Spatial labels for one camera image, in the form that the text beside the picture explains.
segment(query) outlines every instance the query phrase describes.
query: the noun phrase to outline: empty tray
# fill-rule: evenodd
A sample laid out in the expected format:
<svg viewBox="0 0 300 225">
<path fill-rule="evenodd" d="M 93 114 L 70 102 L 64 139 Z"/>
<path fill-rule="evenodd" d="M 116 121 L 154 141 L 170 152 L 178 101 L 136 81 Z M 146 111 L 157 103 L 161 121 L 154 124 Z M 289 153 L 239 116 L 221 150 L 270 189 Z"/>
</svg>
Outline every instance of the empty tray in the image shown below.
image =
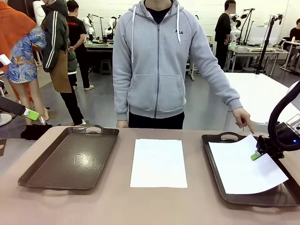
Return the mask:
<svg viewBox="0 0 300 225">
<path fill-rule="evenodd" d="M 222 140 L 224 135 L 233 135 L 238 138 L 238 141 L 242 140 L 246 136 L 241 136 L 232 132 L 224 132 L 219 135 L 203 135 L 202 141 L 206 149 L 207 156 L 210 161 L 211 168 L 213 170 L 215 180 L 220 191 L 222 198 L 234 204 L 250 205 L 258 207 L 286 207 L 286 206 L 300 206 L 300 187 L 287 169 L 282 165 L 278 159 L 273 159 L 279 168 L 286 174 L 288 180 L 281 185 L 272 188 L 271 190 L 261 192 L 253 195 L 229 195 L 226 194 L 225 189 L 220 178 L 217 165 L 214 157 L 211 153 L 209 142 L 212 143 L 233 143 L 236 140 L 227 139 Z"/>
<path fill-rule="evenodd" d="M 87 132 L 88 128 L 101 132 Z M 29 188 L 89 190 L 95 187 L 119 130 L 98 125 L 68 127 L 19 178 Z"/>
</svg>

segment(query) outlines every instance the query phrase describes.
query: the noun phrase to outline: fila logo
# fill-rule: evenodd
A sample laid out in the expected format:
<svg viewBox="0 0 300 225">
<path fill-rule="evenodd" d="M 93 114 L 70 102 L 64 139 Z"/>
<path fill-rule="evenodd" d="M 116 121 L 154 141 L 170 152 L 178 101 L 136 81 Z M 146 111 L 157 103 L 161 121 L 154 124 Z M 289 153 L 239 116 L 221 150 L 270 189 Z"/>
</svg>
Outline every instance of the fila logo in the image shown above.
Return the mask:
<svg viewBox="0 0 300 225">
<path fill-rule="evenodd" d="M 175 31 L 175 33 L 177 34 L 177 30 Z M 179 34 L 183 34 L 183 31 L 179 31 Z"/>
</svg>

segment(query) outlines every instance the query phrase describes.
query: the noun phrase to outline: hoodie pocket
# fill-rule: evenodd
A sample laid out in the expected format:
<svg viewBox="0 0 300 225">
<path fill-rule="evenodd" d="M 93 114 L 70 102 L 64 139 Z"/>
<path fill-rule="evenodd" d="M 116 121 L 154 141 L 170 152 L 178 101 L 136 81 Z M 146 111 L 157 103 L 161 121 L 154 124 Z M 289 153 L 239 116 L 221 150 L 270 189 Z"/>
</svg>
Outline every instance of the hoodie pocket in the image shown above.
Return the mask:
<svg viewBox="0 0 300 225">
<path fill-rule="evenodd" d="M 172 111 L 185 105 L 185 89 L 181 76 L 161 76 L 158 94 L 160 112 Z"/>
<path fill-rule="evenodd" d="M 133 75 L 127 97 L 129 105 L 154 111 L 156 94 L 156 76 Z"/>
</svg>

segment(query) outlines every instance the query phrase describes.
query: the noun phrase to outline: white drawstring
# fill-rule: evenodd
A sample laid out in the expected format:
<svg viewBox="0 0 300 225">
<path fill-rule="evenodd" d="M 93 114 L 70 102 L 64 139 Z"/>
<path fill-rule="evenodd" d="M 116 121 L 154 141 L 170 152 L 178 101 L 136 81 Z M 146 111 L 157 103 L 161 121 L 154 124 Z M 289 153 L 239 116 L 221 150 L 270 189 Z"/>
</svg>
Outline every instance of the white drawstring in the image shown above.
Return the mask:
<svg viewBox="0 0 300 225">
<path fill-rule="evenodd" d="M 134 24 L 135 24 L 135 12 L 136 12 L 136 6 L 135 8 L 133 9 L 133 15 L 132 15 L 132 34 L 131 34 L 131 62 L 133 64 L 133 27 L 134 27 Z"/>
<path fill-rule="evenodd" d="M 177 29 L 177 38 L 179 41 L 179 45 L 181 45 L 181 38 L 180 38 L 180 31 L 179 31 L 179 3 L 177 4 L 177 24 L 176 24 L 176 29 Z"/>
</svg>

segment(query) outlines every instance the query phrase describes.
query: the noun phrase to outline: sheet of paper in tray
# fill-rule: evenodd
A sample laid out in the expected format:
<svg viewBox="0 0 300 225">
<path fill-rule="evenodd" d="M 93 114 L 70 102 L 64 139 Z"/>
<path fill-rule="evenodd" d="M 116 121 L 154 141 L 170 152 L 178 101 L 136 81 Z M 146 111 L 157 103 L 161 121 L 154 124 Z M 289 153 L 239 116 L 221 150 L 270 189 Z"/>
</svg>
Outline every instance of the sheet of paper in tray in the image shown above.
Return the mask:
<svg viewBox="0 0 300 225">
<path fill-rule="evenodd" d="M 137 139 L 131 188 L 187 188 L 182 142 Z"/>
<path fill-rule="evenodd" d="M 235 143 L 209 143 L 227 194 L 256 194 L 288 180 L 268 154 L 251 160 L 256 143 L 252 135 Z"/>
</svg>

